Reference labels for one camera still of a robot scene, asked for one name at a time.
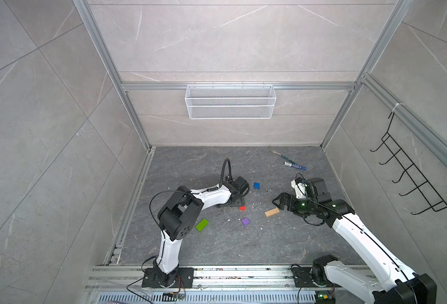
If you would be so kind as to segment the natural wood block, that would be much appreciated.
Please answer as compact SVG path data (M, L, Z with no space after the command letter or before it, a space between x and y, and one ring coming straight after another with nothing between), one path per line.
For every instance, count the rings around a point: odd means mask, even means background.
M265 212L265 216L266 217L271 217L271 216L277 215L279 213L280 213L280 209L279 208L273 208L271 210L266 211Z

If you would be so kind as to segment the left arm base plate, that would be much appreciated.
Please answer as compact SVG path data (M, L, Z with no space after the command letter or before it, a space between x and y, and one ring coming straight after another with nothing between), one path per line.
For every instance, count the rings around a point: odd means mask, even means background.
M158 267L145 270L142 288L191 288L194 281L194 268L177 267L171 273L166 274Z

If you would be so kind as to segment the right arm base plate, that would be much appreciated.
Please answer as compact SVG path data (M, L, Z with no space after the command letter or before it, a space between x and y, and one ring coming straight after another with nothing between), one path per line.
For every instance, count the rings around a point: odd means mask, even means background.
M314 275L313 267L293 264L290 268L294 285L297 288L341 288L340 285L327 281L323 274Z

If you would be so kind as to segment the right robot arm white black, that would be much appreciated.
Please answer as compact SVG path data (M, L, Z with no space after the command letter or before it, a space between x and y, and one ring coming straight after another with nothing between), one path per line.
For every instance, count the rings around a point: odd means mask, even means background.
M340 286L365 303L435 303L437 284L400 261L361 221L344 200L333 200L321 178L295 178L293 194L281 193L272 203L302 219L314 215L342 236L374 274L368 277L326 255L313 261L311 282Z

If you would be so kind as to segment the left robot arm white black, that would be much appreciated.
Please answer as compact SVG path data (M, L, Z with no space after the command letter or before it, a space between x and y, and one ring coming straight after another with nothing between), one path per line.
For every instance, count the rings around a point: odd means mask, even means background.
M176 280L182 240L190 233L201 211L217 205L244 206L249 190L250 185L243 177L225 177L213 187L181 186L173 192L157 215L161 242L153 270L161 286L169 287Z

